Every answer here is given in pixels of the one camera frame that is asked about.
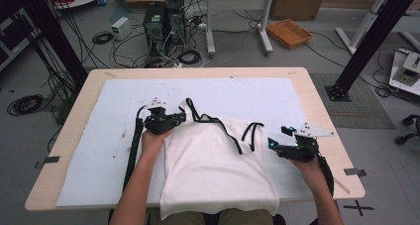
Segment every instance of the person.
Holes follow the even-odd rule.
[[[110,220],[110,225],[139,225],[143,224],[146,216],[146,203],[149,193],[150,181],[158,153],[163,145],[163,141],[170,135],[171,131],[161,135],[154,135],[146,131],[142,136],[142,153],[139,161],[133,171],[133,174],[127,183],[127,186],[114,210]],[[308,162],[291,161],[301,172],[304,181],[313,193],[318,222],[320,225],[340,225],[344,224],[338,208],[328,189],[324,174],[315,159]],[[265,210],[241,211],[238,209],[228,209],[222,213],[221,220],[227,221],[224,224],[242,224],[229,217],[246,217],[247,224],[272,224],[270,214]],[[197,213],[191,213],[190,217],[184,216],[184,219],[197,219]],[[250,219],[258,218],[256,223],[250,223]]]

